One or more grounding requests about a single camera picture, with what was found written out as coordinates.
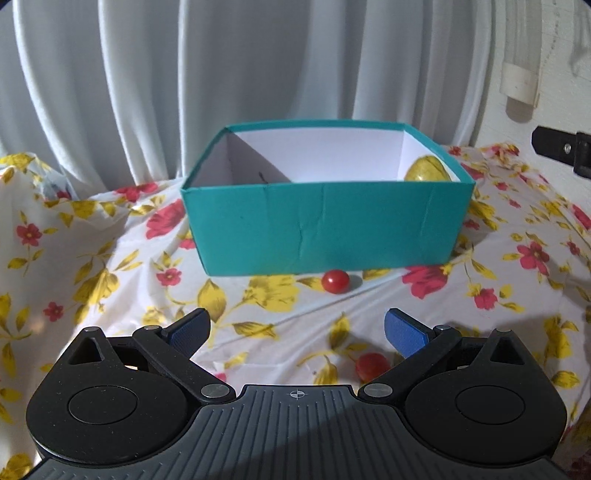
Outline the floral tablecloth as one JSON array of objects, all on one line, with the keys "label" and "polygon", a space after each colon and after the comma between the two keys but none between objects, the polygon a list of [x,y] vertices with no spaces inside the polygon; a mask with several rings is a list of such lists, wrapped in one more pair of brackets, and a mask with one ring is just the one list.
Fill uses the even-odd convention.
[{"label": "floral tablecloth", "polygon": [[36,461],[27,402],[78,331],[124,336],[202,307],[211,340],[197,363],[246,383],[360,386],[360,355],[398,355],[384,316],[399,308],[466,336],[518,334],[569,414],[555,461],[590,475],[590,219],[511,144],[451,154],[475,180],[451,260],[351,274],[334,295],[318,274],[211,277],[177,180],[73,199],[36,155],[1,161],[1,475]]}]

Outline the white curtain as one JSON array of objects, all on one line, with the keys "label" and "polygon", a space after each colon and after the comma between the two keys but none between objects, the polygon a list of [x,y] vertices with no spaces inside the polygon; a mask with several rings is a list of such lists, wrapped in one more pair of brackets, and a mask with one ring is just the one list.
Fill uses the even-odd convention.
[{"label": "white curtain", "polygon": [[222,127],[403,122],[475,130],[489,1],[5,1],[1,150],[87,197],[186,175]]}]

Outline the yellow-green pear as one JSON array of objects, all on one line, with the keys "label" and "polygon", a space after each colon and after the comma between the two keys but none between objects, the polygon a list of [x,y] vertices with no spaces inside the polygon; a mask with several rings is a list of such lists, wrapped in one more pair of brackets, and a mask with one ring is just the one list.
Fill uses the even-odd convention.
[{"label": "yellow-green pear", "polygon": [[405,181],[441,182],[451,181],[443,163],[433,155],[419,157],[408,169]]}]

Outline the red cherry tomato on cloth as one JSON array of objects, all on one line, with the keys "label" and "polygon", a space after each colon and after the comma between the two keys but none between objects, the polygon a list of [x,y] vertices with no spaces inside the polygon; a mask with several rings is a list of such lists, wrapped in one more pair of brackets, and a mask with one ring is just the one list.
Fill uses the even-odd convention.
[{"label": "red cherry tomato on cloth", "polygon": [[369,383],[391,368],[388,358],[381,353],[366,353],[356,360],[356,375],[362,384]]}]

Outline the red cherry tomato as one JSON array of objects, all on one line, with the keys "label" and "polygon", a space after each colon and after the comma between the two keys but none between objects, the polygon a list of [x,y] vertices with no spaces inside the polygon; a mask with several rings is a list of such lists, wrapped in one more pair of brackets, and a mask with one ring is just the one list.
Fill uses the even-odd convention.
[{"label": "red cherry tomato", "polygon": [[391,368],[388,358],[381,353],[366,353],[356,360],[356,375],[362,384],[369,383]]},{"label": "red cherry tomato", "polygon": [[322,289],[332,294],[342,294],[349,290],[351,278],[344,270],[332,269],[322,276]]}]

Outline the teal cardboard box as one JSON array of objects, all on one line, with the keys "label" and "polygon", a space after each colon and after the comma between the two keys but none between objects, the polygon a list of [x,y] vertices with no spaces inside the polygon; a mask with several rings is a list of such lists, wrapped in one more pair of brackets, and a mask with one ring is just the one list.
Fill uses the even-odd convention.
[{"label": "teal cardboard box", "polygon": [[[425,155],[451,181],[405,181]],[[407,124],[295,120],[219,131],[181,197],[204,271],[252,276],[445,263],[474,187]]]}]

